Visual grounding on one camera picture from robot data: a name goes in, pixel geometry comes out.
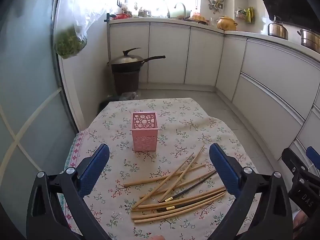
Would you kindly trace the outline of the plastic bag of greens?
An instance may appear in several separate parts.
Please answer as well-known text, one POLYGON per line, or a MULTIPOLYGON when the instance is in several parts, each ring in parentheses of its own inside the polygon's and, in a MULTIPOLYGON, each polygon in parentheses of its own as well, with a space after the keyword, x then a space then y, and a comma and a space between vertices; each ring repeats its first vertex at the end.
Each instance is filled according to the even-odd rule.
POLYGON ((62 13, 54 36, 54 48, 63 59, 74 57, 87 45, 87 31, 106 12, 104 5, 89 8, 71 5, 62 13))

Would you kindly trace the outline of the black range hood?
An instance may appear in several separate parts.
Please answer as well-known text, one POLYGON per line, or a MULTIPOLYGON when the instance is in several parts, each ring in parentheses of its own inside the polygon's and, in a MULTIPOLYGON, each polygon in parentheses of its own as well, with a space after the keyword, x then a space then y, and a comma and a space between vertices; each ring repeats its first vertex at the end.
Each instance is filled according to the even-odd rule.
POLYGON ((319 32, 319 18, 307 0, 263 0, 269 19, 319 32))

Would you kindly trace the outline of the bag of vegetables on floor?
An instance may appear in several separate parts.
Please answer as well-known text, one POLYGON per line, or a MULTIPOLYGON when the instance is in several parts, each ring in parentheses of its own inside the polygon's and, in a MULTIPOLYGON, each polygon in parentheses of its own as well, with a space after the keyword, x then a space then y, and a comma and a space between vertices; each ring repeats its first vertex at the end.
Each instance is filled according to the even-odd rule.
POLYGON ((139 92, 126 92, 121 94, 119 101, 138 100, 140 97, 139 92))

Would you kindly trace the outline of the red basin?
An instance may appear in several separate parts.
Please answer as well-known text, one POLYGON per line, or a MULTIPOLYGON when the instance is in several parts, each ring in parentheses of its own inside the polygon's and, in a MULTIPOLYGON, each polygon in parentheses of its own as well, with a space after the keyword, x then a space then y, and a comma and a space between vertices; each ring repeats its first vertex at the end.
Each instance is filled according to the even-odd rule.
POLYGON ((126 18, 130 18, 131 16, 125 13, 116 14, 116 16, 113 18, 114 20, 122 20, 126 18))

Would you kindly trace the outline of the golden clay pot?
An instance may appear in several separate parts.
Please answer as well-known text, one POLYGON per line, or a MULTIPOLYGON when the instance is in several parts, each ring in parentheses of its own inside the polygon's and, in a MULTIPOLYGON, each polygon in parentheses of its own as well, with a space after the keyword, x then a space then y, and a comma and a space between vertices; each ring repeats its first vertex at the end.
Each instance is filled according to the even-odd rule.
POLYGON ((217 20, 217 28, 224 31, 236 31, 237 23, 228 16, 222 16, 217 20))

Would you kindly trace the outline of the steel stock pot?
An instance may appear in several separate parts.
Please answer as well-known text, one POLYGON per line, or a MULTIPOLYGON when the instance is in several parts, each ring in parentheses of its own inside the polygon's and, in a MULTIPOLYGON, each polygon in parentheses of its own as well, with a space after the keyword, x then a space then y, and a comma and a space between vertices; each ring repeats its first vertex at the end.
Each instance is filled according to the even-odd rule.
POLYGON ((300 29, 297 31, 300 36, 300 44, 306 48, 309 48, 317 53, 320 52, 320 37, 318 34, 314 33, 308 29, 300 29))

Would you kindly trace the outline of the dark brown trash bin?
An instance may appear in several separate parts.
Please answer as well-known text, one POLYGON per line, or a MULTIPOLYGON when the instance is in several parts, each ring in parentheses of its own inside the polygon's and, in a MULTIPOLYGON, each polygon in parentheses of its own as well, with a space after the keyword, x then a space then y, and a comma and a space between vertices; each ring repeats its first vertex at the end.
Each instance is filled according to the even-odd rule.
POLYGON ((139 70, 125 73, 113 73, 117 95, 136 92, 139 84, 139 70))

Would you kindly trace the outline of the floral tablecloth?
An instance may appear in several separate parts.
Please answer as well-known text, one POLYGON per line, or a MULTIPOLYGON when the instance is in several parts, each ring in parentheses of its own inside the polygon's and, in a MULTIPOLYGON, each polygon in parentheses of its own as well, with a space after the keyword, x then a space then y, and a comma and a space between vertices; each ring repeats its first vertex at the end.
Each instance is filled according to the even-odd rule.
MULTIPOLYGON (((112 102, 78 133, 65 166, 77 166, 91 156, 100 144, 110 148, 110 158, 96 185, 85 202, 99 224, 112 239, 150 239, 162 235, 166 239, 207 239, 217 228, 234 197, 225 194, 212 204, 155 222, 135 224, 131 219, 132 206, 140 197, 161 183, 124 187, 124 183, 166 176, 176 170, 189 155, 194 154, 180 169, 186 169, 204 145, 182 182, 194 179, 214 169, 208 150, 218 143, 224 152, 243 167, 253 163, 232 130, 221 120, 209 116, 191 98, 151 99, 112 102), (156 112, 159 126, 155 152, 135 152, 131 133, 133 112, 156 112)), ((218 175, 188 192, 188 196, 218 189, 223 185, 218 175)))

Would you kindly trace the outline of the pink perforated utensil holder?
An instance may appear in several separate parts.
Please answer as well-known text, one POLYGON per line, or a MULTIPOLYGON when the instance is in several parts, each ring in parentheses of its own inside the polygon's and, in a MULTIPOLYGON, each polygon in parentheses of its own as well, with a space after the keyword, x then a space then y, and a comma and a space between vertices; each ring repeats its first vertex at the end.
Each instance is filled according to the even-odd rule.
POLYGON ((131 133, 135 152, 155 152, 158 138, 156 112, 133 112, 131 133))

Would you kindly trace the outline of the steel kettle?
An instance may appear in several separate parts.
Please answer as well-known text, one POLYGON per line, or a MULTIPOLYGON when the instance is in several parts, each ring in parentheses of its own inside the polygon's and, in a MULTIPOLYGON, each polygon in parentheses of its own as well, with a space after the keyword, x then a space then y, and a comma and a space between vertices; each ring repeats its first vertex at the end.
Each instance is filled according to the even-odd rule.
POLYGON ((274 15, 273 21, 267 26, 268 36, 282 38, 284 40, 289 39, 289 33, 287 29, 283 26, 281 18, 277 15, 274 15))

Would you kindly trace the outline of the black wok with lid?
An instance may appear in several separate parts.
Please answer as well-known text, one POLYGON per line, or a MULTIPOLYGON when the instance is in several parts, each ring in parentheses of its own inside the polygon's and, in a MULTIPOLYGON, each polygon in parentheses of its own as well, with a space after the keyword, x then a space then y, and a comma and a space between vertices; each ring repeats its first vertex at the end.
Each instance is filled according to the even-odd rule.
POLYGON ((145 63, 151 60, 160 60, 160 59, 166 58, 165 55, 161 55, 161 56, 152 56, 144 59, 141 56, 129 54, 129 52, 137 49, 139 48, 124 50, 123 55, 113 59, 111 61, 112 72, 128 73, 128 72, 140 71, 140 69, 145 63))

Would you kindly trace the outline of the white kitchen cabinets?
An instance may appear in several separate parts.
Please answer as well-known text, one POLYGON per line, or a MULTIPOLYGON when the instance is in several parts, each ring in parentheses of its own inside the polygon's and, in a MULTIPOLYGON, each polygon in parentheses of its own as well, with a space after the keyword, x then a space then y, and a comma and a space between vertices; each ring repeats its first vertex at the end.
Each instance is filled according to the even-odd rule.
POLYGON ((319 149, 319 53, 262 34, 170 20, 111 22, 111 56, 153 57, 140 85, 216 88, 275 159, 319 149))

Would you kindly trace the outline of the pale green kettle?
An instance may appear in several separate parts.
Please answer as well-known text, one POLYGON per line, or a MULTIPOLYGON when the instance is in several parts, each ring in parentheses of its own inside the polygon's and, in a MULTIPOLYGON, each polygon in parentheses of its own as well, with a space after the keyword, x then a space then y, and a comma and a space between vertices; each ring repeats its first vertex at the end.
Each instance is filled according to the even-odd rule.
POLYGON ((167 18, 185 19, 187 11, 183 3, 177 3, 174 7, 168 9, 167 18))

